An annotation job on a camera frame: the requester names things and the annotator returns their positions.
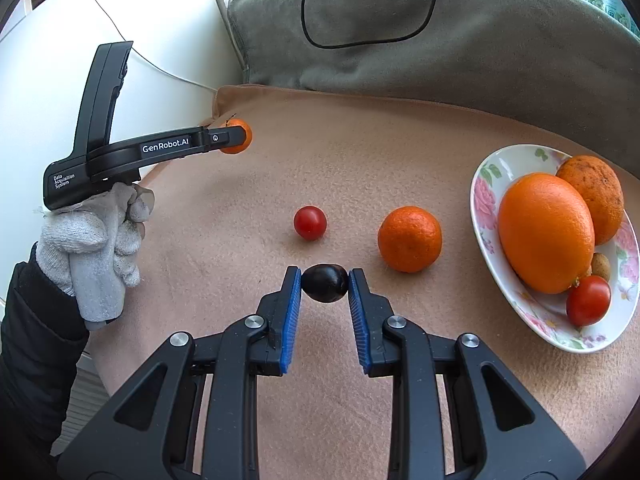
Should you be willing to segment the left forearm black sleeve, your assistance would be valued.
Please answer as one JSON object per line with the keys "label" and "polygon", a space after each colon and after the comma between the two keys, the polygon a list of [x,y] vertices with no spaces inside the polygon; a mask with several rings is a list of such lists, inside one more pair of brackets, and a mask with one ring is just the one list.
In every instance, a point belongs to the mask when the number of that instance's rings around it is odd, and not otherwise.
{"label": "left forearm black sleeve", "polygon": [[14,266],[1,323],[1,477],[55,479],[62,432],[89,332],[76,299],[40,269]]}

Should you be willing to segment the left hand white glove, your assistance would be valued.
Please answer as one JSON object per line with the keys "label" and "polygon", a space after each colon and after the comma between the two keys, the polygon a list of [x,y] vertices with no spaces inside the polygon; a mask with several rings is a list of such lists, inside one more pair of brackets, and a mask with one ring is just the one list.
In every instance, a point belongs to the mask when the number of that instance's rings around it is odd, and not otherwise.
{"label": "left hand white glove", "polygon": [[117,182],[111,191],[44,215],[36,261],[77,302],[88,330],[116,320],[128,288],[140,284],[137,255],[155,195]]}

